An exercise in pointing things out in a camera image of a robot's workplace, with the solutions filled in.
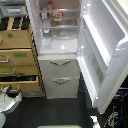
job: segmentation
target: drawer handle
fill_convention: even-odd
[[[0,39],[0,44],[2,44],[2,40]]]
[[[14,70],[14,72],[0,72],[0,75],[13,75],[16,74],[16,71]]]
[[[70,61],[66,61],[66,62],[64,62],[64,63],[57,63],[57,62],[50,61],[51,64],[55,64],[55,65],[59,65],[59,66],[68,64],[68,63],[70,63],[70,62],[71,62],[71,60],[70,60]]]
[[[64,79],[64,80],[52,80],[52,82],[55,82],[55,83],[57,83],[57,84],[65,84],[65,83],[67,83],[67,82],[69,82],[70,80],[66,80],[66,79]]]
[[[0,63],[8,63],[9,59],[5,60],[5,61],[0,61]]]

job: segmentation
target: white refrigerator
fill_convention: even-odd
[[[81,71],[92,106],[105,112],[128,74],[126,5],[120,0],[26,0],[46,94],[49,78],[57,70],[54,77],[64,79],[52,82],[67,84],[71,77],[77,85],[74,90],[71,86],[71,93],[76,93]],[[50,63],[59,68],[52,69]]]

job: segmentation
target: floor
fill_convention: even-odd
[[[45,125],[79,125],[82,128],[93,128],[90,116],[97,116],[101,128],[105,118],[97,109],[91,107],[89,95],[78,91],[77,99],[23,98],[22,102],[9,115],[6,115],[4,128],[37,128]]]

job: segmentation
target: drawer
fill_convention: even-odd
[[[38,76],[35,81],[0,82],[1,87],[12,85],[12,90],[19,89],[21,92],[38,92],[40,90]]]
[[[80,77],[76,59],[43,60],[38,57],[43,78]]]
[[[24,0],[0,0],[0,5],[25,4]]]
[[[76,98],[79,79],[44,79],[47,99]]]
[[[36,65],[34,66],[15,66],[0,67],[0,76],[18,76],[18,75],[38,75]]]
[[[0,49],[31,48],[28,30],[0,31]]]
[[[0,50],[0,66],[35,65],[31,49]]]
[[[3,16],[5,17],[22,17],[27,15],[25,5],[20,6],[0,6]]]

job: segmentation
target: open refrigerator door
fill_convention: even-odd
[[[77,60],[92,106],[100,113],[128,71],[128,34],[111,9],[102,0],[82,1]]]

